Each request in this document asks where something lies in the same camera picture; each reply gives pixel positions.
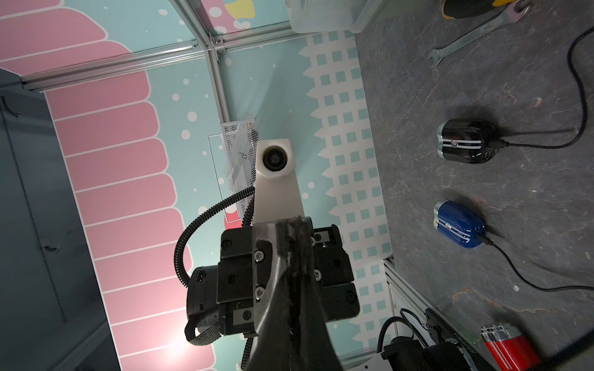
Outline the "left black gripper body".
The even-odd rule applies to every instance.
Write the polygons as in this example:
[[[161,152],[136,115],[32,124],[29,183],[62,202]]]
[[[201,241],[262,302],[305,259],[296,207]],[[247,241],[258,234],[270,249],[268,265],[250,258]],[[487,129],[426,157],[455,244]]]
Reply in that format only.
[[[355,318],[360,301],[338,226],[305,229],[273,225],[226,230],[217,269],[219,329],[256,333],[275,301],[298,311],[300,284],[313,292],[326,322]]]

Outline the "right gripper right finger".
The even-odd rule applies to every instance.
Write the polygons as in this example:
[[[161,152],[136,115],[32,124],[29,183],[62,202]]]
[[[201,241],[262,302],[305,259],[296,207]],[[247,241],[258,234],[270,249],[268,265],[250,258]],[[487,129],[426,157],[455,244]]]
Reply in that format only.
[[[305,275],[300,284],[297,370],[342,370],[326,328],[316,281]]]

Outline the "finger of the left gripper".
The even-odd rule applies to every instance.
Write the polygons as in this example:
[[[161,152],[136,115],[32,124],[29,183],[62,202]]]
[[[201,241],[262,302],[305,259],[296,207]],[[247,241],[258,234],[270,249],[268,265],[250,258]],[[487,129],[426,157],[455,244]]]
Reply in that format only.
[[[309,217],[277,220],[252,226],[252,250],[263,251],[263,261],[254,263],[254,301],[260,300],[269,284],[286,279],[292,302],[292,334],[299,330],[299,298],[305,275],[314,280],[313,226]]]

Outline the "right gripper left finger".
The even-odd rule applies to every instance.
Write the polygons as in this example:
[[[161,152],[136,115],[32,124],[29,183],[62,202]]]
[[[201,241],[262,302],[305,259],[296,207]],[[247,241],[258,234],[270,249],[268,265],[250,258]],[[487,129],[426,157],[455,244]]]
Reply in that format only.
[[[289,284],[269,284],[255,305],[258,341],[246,370],[290,370],[292,356],[292,302]]]

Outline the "red blue electric shaver case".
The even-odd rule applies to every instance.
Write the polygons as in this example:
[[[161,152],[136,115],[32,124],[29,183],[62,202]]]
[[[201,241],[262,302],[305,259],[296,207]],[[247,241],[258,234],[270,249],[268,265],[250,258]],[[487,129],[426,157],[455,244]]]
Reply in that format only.
[[[480,334],[502,371],[523,371],[542,362],[535,348],[517,326],[509,323],[484,326]]]

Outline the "black silver electric shaver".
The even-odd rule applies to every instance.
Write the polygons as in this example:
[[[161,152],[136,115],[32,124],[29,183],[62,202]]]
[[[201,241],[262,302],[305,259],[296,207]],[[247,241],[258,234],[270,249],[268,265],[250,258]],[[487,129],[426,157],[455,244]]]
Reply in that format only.
[[[439,156],[447,161],[484,164],[497,154],[488,144],[497,138],[494,124],[480,119],[450,119],[437,129]]]

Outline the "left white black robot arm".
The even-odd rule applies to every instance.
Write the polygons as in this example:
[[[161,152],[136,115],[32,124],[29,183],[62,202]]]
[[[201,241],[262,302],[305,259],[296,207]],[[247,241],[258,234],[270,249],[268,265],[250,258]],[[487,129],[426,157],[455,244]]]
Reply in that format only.
[[[248,187],[199,215],[179,237],[176,276],[187,289],[184,334],[193,346],[226,335],[246,338],[242,370],[339,370],[327,324],[354,318],[360,302],[351,261],[335,225],[314,228],[308,217],[256,223],[254,210],[221,237],[221,259],[188,273],[183,255],[210,218],[242,200]]]

